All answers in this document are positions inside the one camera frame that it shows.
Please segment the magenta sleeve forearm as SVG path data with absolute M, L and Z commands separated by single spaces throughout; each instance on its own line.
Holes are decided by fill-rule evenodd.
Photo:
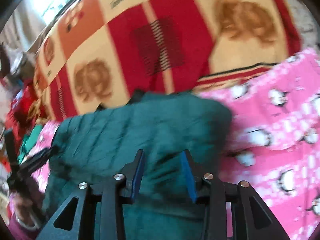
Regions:
M 39 229 L 31 228 L 31 230 L 29 230 L 25 226 L 22 226 L 15 215 L 11 217 L 8 229 L 12 233 L 14 239 L 18 240 L 34 240 L 40 232 Z

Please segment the person's left hand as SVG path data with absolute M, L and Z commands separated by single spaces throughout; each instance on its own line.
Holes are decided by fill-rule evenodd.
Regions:
M 32 205 L 36 204 L 39 209 L 42 209 L 44 194 L 39 190 L 39 185 L 34 178 L 27 178 L 26 184 L 31 197 L 15 192 L 13 204 L 18 221 L 25 227 L 33 229 L 36 224 Z

